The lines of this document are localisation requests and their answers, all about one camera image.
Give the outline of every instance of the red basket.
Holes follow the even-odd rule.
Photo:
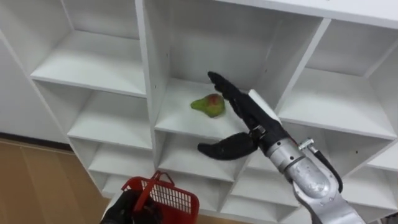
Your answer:
[[[166,175],[170,182],[160,180]],[[196,195],[174,186],[173,180],[165,172],[157,171],[151,179],[133,177],[122,190],[142,190],[134,211],[141,210],[150,195],[161,209],[163,224],[195,224],[199,212],[199,199]]]

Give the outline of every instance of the cable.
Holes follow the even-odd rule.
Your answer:
[[[343,181],[340,175],[338,175],[335,168],[333,168],[333,166],[329,163],[329,161],[325,158],[325,156],[322,154],[321,151],[317,151],[316,153],[314,153],[314,156],[317,159],[319,159],[319,161],[321,161],[321,163],[323,163],[323,165],[325,165],[331,171],[331,173],[336,177],[336,180],[338,182],[338,191],[339,193],[341,193],[343,191]]]

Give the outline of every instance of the shelf board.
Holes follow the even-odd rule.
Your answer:
[[[284,215],[295,208],[267,202],[260,202],[248,198],[230,196],[221,209],[221,213],[239,215],[271,222],[278,222]]]
[[[398,172],[398,142],[371,160],[368,166]]]
[[[88,170],[126,177],[150,178],[155,173],[151,156],[147,151],[103,144],[97,150]]]
[[[197,150],[200,142],[214,143],[191,136],[168,134],[159,168],[233,182],[240,161],[210,159]]]
[[[368,80],[306,68],[279,111],[282,121],[395,139]]]
[[[259,149],[251,156],[248,168],[279,173],[276,166]]]
[[[374,220],[384,218],[386,216],[397,213],[396,209],[389,210],[389,209],[357,205],[353,203],[351,203],[351,206],[358,212],[359,216],[361,216],[366,223],[370,223],[373,222]]]
[[[264,202],[278,203],[298,207],[299,203],[293,195],[292,186],[282,174],[246,170],[239,178],[232,195],[246,197]]]
[[[68,136],[152,149],[146,100],[95,91]]]
[[[200,202],[200,210],[216,212],[220,195],[226,194],[219,180],[206,179],[187,174],[168,172],[175,186],[195,194]]]
[[[382,170],[363,167],[343,180],[342,196],[350,203],[397,210],[397,202]]]
[[[112,198],[114,194],[121,191],[122,186],[129,180],[128,177],[120,175],[110,175],[102,190],[102,195],[106,198]]]
[[[139,40],[73,31],[31,77],[146,97]]]
[[[398,29],[398,15],[396,9],[398,2],[390,0],[366,1],[366,5],[358,7],[363,3],[361,0],[351,1],[307,1],[307,0],[217,0],[247,6],[262,7],[276,11],[293,12],[309,16],[325,17],[330,19],[360,22],[374,26]]]
[[[302,224],[312,224],[310,212],[304,208],[300,207],[292,212],[290,215],[286,216],[280,222],[283,224],[296,224],[297,220],[300,220]]]
[[[227,101],[226,113],[217,118],[191,109],[193,101],[212,93],[216,93],[213,85],[170,79],[155,129],[207,139],[223,139],[247,132],[247,127]]]

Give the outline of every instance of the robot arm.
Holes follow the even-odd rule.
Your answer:
[[[231,103],[249,133],[230,136],[216,144],[199,144],[198,150],[217,160],[247,156],[258,148],[292,184],[296,199],[311,213],[314,224],[365,224],[341,196],[343,183],[334,168],[313,146],[311,139],[298,145],[282,127],[273,110],[251,90],[241,93],[221,75],[209,72],[216,90]],[[328,168],[316,166],[303,152],[308,149]]]

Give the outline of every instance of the pear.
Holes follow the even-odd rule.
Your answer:
[[[224,113],[225,103],[223,96],[219,94],[210,94],[200,100],[195,100],[191,103],[191,108],[202,111],[207,116],[214,118]]]

